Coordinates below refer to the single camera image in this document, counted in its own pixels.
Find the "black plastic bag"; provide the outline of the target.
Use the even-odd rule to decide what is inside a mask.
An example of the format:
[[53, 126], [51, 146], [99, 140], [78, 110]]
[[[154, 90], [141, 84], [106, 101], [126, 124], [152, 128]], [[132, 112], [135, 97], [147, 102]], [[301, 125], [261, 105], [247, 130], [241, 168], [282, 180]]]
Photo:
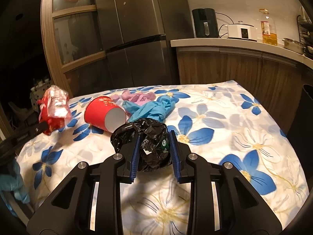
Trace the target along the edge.
[[115, 151], [119, 152], [136, 134], [141, 137], [138, 171], [154, 172], [171, 165], [168, 129], [164, 123], [152, 118], [140, 118], [118, 127], [110, 137]]

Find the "red clear snack wrapper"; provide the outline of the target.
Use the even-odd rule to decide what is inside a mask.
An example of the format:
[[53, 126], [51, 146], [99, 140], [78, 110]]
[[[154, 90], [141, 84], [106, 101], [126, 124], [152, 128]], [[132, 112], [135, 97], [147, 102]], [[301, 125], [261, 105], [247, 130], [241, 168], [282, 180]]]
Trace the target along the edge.
[[49, 87], [43, 97], [37, 101], [40, 107], [39, 123], [47, 124], [44, 134], [50, 135], [72, 120], [68, 101], [68, 92], [56, 85]]

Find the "red paper cup white interior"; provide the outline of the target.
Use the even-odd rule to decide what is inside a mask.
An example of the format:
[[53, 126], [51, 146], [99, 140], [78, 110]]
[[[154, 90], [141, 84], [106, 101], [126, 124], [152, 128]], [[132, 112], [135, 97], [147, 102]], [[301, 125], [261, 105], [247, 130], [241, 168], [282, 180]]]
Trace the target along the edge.
[[94, 127], [113, 133], [126, 123], [126, 112], [106, 96], [93, 99], [86, 107], [84, 121]]

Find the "blue rubber glove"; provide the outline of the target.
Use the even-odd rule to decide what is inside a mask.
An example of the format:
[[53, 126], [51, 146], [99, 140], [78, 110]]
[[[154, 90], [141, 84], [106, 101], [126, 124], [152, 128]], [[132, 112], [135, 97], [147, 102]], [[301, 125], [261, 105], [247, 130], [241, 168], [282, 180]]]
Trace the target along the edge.
[[149, 101], [142, 106], [127, 100], [122, 103], [122, 107], [131, 114], [129, 122], [151, 118], [163, 123], [175, 106], [175, 101], [169, 96], [161, 96], [157, 101]]

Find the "black trash bin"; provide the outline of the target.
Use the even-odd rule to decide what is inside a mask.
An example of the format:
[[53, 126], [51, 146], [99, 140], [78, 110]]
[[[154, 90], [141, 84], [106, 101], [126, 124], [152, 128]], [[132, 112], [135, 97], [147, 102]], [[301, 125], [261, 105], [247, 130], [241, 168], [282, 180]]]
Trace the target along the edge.
[[302, 87], [299, 105], [287, 133], [287, 139], [295, 150], [301, 167], [312, 188], [312, 85], [304, 84]]

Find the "wooden lower kitchen cabinets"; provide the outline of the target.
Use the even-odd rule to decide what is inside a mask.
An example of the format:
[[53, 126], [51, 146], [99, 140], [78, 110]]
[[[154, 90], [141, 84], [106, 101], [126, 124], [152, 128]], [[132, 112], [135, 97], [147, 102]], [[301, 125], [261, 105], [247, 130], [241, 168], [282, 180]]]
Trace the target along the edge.
[[307, 65], [260, 52], [240, 49], [178, 48], [181, 84], [234, 80], [250, 92], [283, 132], [292, 125], [302, 87], [312, 84]]

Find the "blue floral tablecloth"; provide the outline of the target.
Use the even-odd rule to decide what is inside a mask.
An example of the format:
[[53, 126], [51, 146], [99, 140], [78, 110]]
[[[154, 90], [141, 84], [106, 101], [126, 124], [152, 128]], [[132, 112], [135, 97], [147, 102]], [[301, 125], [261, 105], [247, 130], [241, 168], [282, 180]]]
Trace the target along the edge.
[[[283, 131], [250, 92], [235, 81], [156, 85], [130, 93], [169, 97], [176, 107], [165, 124], [192, 152], [221, 164], [232, 162], [286, 227], [301, 209], [309, 188], [300, 161]], [[17, 157], [33, 208], [37, 209], [81, 161], [91, 165], [113, 155], [110, 134], [83, 118], [98, 94], [69, 102], [72, 121], [51, 135], [29, 141]], [[141, 172], [121, 185], [124, 234], [185, 234], [190, 186], [177, 183], [172, 167]]]

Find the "wooden glass cabinet door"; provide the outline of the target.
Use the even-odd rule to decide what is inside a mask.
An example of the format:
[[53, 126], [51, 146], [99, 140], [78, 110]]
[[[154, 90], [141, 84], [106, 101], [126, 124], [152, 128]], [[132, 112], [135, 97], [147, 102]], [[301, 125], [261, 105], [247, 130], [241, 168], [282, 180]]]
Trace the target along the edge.
[[71, 97], [112, 87], [95, 0], [41, 0], [40, 21], [55, 85]]

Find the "dark steel refrigerator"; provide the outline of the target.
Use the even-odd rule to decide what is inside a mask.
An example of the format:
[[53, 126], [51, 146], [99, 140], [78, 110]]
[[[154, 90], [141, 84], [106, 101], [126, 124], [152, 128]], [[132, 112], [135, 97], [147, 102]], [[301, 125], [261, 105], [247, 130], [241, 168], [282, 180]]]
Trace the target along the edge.
[[95, 0], [115, 88], [179, 84], [171, 41], [194, 36], [187, 0]]

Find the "steel pot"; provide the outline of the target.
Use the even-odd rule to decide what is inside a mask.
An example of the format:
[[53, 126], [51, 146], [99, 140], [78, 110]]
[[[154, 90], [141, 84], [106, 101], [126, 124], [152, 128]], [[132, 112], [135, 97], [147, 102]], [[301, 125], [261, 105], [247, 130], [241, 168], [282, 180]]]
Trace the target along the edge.
[[304, 54], [305, 46], [301, 42], [289, 38], [283, 38], [282, 41], [285, 49], [296, 52], [300, 55]]

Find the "black air fryer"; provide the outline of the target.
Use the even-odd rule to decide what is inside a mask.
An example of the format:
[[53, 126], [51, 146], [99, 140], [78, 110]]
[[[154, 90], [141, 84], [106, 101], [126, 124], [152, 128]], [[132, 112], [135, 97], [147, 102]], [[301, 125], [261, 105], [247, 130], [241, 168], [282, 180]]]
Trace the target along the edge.
[[214, 9], [193, 9], [192, 17], [197, 38], [217, 38], [219, 36]]

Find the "cooking oil bottle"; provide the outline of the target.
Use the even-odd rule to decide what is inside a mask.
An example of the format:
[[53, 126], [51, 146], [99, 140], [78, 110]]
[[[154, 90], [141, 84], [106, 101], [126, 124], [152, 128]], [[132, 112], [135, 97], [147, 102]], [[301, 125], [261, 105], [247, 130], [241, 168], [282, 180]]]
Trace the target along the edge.
[[270, 16], [268, 9], [259, 9], [259, 12], [261, 14], [260, 23], [263, 43], [277, 46], [277, 31], [273, 18]]

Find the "white rice cooker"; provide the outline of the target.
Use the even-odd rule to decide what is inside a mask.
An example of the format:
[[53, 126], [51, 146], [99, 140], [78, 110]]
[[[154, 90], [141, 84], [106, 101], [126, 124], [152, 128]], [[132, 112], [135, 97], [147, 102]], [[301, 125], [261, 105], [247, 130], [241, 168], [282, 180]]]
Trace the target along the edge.
[[238, 23], [229, 24], [227, 29], [228, 39], [257, 41], [257, 31], [253, 25], [238, 21]]

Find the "black dish rack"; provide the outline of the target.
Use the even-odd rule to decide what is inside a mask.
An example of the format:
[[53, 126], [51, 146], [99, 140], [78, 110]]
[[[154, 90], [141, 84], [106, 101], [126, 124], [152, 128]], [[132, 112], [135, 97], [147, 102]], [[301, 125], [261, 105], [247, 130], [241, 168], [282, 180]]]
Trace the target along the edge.
[[304, 53], [306, 57], [312, 59], [313, 38], [312, 38], [312, 22], [310, 19], [303, 19], [301, 15], [297, 16], [298, 31], [300, 42], [304, 45]]

